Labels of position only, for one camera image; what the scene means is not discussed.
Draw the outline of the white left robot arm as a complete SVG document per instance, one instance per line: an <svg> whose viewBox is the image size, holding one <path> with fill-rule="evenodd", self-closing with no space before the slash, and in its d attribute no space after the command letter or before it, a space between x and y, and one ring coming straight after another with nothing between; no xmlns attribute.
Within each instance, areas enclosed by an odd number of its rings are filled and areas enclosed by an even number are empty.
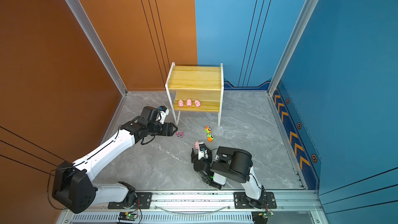
<svg viewBox="0 0 398 224"><path fill-rule="evenodd" d="M140 143L146 145L146 137L173 136L178 127L166 122L169 109L166 106L145 106L141 114L119 126L117 132L102 145L75 160L63 162L55 170L53 186L47 189L47 197L53 198L75 214L91 205L112 203L122 208L135 206L136 189L124 182L95 184L98 174L126 149Z"/></svg>

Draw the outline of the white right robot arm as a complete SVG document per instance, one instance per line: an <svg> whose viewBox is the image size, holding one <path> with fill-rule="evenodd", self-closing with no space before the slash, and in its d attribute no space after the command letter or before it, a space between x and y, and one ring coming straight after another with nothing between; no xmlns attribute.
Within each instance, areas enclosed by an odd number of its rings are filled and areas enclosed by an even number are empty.
<svg viewBox="0 0 398 224"><path fill-rule="evenodd" d="M228 179L238 182L245 190L249 205L261 208L265 203L265 189L254 172L252 154L246 150L220 146L213 150L203 142L191 151L191 162L202 181L221 189Z"/></svg>

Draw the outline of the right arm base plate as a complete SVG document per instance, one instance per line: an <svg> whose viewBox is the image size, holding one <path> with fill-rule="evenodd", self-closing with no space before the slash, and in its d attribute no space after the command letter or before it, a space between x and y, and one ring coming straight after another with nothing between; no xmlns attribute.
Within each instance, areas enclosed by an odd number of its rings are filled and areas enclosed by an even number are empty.
<svg viewBox="0 0 398 224"><path fill-rule="evenodd" d="M277 209L276 198L273 192L263 191L259 199L252 199L244 192L234 192L233 198L236 209Z"/></svg>

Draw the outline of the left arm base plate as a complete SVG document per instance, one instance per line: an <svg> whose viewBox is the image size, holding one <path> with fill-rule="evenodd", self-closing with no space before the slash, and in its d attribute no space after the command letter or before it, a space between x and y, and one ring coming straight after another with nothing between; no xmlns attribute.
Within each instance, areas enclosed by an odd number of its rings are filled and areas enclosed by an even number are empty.
<svg viewBox="0 0 398 224"><path fill-rule="evenodd" d="M136 192L133 195L127 195L122 202L111 202L108 209L150 209L152 192Z"/></svg>

